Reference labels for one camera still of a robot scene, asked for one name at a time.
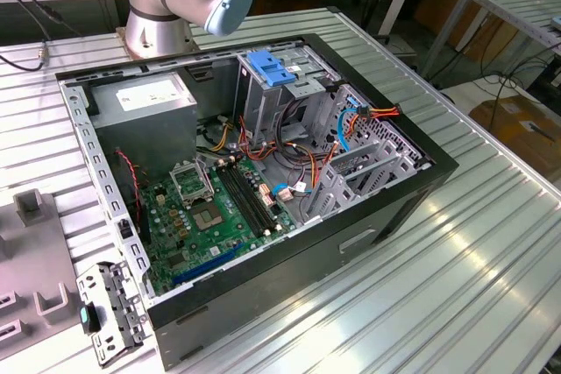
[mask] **computer chassis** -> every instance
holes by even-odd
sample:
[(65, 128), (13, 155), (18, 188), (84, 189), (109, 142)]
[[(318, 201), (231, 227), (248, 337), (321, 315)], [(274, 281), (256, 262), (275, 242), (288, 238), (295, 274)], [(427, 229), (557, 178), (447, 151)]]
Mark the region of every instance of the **computer chassis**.
[[(250, 59), (255, 56), (249, 53), (254, 52), (270, 53), (284, 81), (277, 84), (277, 80), (270, 79), (266, 67), (260, 69)], [(103, 367), (141, 346), (144, 338), (153, 332), (164, 369), (173, 368), (376, 247), (403, 224), (425, 197), (444, 184), (458, 166), (401, 113), (391, 118), (359, 119), (355, 131), (346, 140), (349, 150), (338, 149), (337, 125), (350, 124), (351, 113), (342, 116), (346, 109), (365, 106), (392, 109), (394, 104), (314, 34), (68, 72), (58, 74), (57, 78), (106, 222), (123, 255), (122, 261), (100, 262), (78, 278), (82, 324), (87, 333), (93, 334), (97, 359)], [(190, 120), (195, 113), (199, 121), (222, 114), (237, 122), (242, 116), (247, 132), (251, 133), (246, 145), (249, 151), (250, 146), (265, 148), (273, 142), (275, 124), (287, 101), (306, 106), (292, 113), (293, 123), (282, 127), (283, 136), (303, 139), (314, 153), (325, 155), (333, 148), (338, 154), (323, 161), (315, 187), (302, 199), (299, 216), (294, 216), (298, 215), (294, 205), (282, 204), (294, 216), (294, 226), (280, 231), (277, 237), (263, 236), (257, 248), (240, 256), (235, 254), (239, 243), (234, 243), (235, 247), (228, 251), (229, 258), (220, 265), (158, 295), (150, 279), (151, 261), (145, 250), (146, 242), (141, 241), (143, 229), (129, 211), (131, 204), (124, 200), (128, 194), (118, 182), (122, 176), (110, 163), (113, 151), (108, 151), (109, 146), (102, 145), (97, 136), (102, 125), (98, 123), (96, 127), (92, 123), (99, 121), (96, 113), (100, 112), (100, 104), (92, 92), (104, 90), (105, 98), (113, 95), (113, 85), (136, 87), (143, 81), (160, 83), (162, 78), (169, 79), (185, 93), (181, 104), (184, 114), (168, 118), (164, 124), (177, 124), (173, 132), (178, 137), (184, 131), (192, 137), (189, 145), (181, 144), (189, 156), (176, 169), (197, 165), (195, 126)], [(121, 100), (126, 89), (117, 92), (121, 93)], [(121, 105), (126, 115), (128, 106), (122, 102)], [(118, 106), (111, 103), (105, 107)], [(159, 113), (176, 111), (176, 108), (164, 109), (162, 104), (157, 107)], [(192, 117), (185, 117), (188, 115), (185, 113), (191, 113)], [(158, 113), (154, 112), (153, 116), (158, 117)], [(146, 152), (145, 148), (155, 147), (158, 151), (158, 146), (148, 133), (145, 133), (148, 138), (135, 138), (138, 130), (141, 129), (134, 126), (124, 140), (119, 140), (117, 146), (111, 144), (110, 148), (116, 152), (130, 146), (151, 170), (172, 172), (173, 168), (162, 168), (160, 161), (155, 163), (146, 156), (152, 152)], [(103, 135), (103, 142), (113, 136)], [(156, 140), (162, 139), (161, 135), (154, 136), (158, 136)], [(168, 133), (167, 138), (174, 136)], [(170, 151), (177, 151), (175, 145), (169, 146)], [(230, 148), (231, 157), (207, 164), (204, 171), (237, 165), (236, 152), (240, 153), (243, 146), (233, 142)], [(274, 164), (272, 159), (263, 162), (255, 161), (252, 165), (271, 185), (286, 179), (286, 169)]]

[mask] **power cable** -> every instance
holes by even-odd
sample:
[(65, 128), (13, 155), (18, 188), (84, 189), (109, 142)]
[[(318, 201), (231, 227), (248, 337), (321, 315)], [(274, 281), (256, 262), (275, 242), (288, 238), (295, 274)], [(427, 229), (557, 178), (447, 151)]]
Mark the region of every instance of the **power cable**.
[(66, 28), (68, 28), (74, 35), (81, 37), (82, 35), (76, 30), (74, 29), (72, 26), (70, 26), (68, 23), (65, 22), (65, 20), (62, 18), (62, 15), (55, 11), (53, 8), (51, 8), (50, 6), (47, 6), (45, 4), (42, 4), (41, 2), (39, 2), (38, 0), (31, 0), (35, 6), (37, 6), (37, 8), (39, 8), (39, 10), (41, 11), (41, 13), (43, 13), (46, 17), (48, 17), (50, 20), (52, 20), (53, 22), (55, 22), (56, 24), (60, 24), (60, 25), (64, 25)]

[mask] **table leg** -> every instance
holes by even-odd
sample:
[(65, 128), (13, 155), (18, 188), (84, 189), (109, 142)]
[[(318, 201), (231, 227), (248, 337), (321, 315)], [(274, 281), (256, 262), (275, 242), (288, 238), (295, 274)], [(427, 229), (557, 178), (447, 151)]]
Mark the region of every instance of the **table leg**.
[(427, 55), (427, 59), (424, 62), (423, 69), (421, 70), (421, 76), (423, 78), (426, 79), (428, 77), (427, 73), (430, 71), (430, 68), (432, 67), (432, 64), (435, 62), (435, 59), (440, 53), (440, 50), (444, 46), (444, 43), (450, 37), (450, 34), (454, 29), (454, 26), (458, 22), (459, 18), (462, 16), (462, 13), (464, 12), (464, 8), (467, 5), (467, 2), (468, 0), (458, 0), (456, 6), (454, 6), (454, 9), (452, 9), (450, 16), (448, 17), (448, 19), (446, 19), (446, 22), (444, 23), (442, 30), (440, 30), (434, 42), (432, 43), (432, 46), (430, 47), (429, 50), (429, 54)]
[(487, 11), (483, 8), (479, 9), (478, 14), (475, 16), (472, 23), (470, 24), (470, 26), (465, 31), (464, 36), (462, 37), (462, 39), (459, 41), (458, 45), (456, 46), (456, 51), (457, 52), (459, 52), (462, 48), (465, 47), (465, 45), (467, 43), (470, 42), (470, 40), (473, 37), (473, 34), (477, 31), (477, 29), (480, 26), (483, 25), (483, 21), (485, 20), (486, 16), (487, 16)]
[(384, 17), (384, 22), (382, 22), (382, 26), (378, 31), (378, 35), (388, 35), (392, 31), (392, 27), (397, 19), (397, 15), (400, 13), (403, 2), (405, 2), (405, 0), (392, 0), (392, 4), (390, 4), (386, 16)]

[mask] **red cable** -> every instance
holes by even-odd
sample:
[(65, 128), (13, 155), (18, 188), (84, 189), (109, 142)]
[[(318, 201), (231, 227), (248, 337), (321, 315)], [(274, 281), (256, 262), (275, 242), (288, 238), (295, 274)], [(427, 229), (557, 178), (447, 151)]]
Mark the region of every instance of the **red cable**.
[(138, 180), (137, 174), (134, 172), (134, 165), (132, 164), (131, 160), (128, 159), (126, 155), (124, 155), (121, 151), (115, 151), (115, 153), (124, 159), (124, 162), (129, 166), (129, 170), (131, 171), (132, 182), (134, 184), (134, 198), (137, 203), (137, 224), (140, 224), (140, 198), (138, 197)]

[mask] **aluminum workbench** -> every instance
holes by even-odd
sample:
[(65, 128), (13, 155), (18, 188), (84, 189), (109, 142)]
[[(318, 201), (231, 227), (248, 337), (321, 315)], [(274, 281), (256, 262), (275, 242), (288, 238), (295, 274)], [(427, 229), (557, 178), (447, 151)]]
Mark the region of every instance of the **aluminum workbench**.
[(552, 47), (551, 51), (554, 53), (561, 53), (561, 31), (550, 23), (552, 18), (561, 16), (561, 0), (458, 0), (429, 50), (421, 72), (422, 76), (427, 77), (427, 73), (440, 54), (444, 43), (450, 37), (452, 30), (464, 13), (465, 7), (470, 2), (480, 5), (481, 11), (460, 40), (458, 50), (470, 41), (478, 26), (484, 22), (487, 13), (491, 12), (529, 37), (513, 54), (516, 58), (522, 57), (530, 39), (546, 48)]
[[(538, 372), (561, 343), (561, 194), (356, 25), (321, 9), (248, 18), (202, 48), (317, 32), (460, 165), (377, 249), (174, 368), (195, 372)], [(128, 60), (113, 34), (0, 66), (0, 201), (53, 193), (81, 273), (117, 261), (53, 74)], [(37, 45), (1, 49), (31, 63)], [(106, 372), (161, 372), (152, 337)], [(76, 325), (0, 372), (100, 372)]]

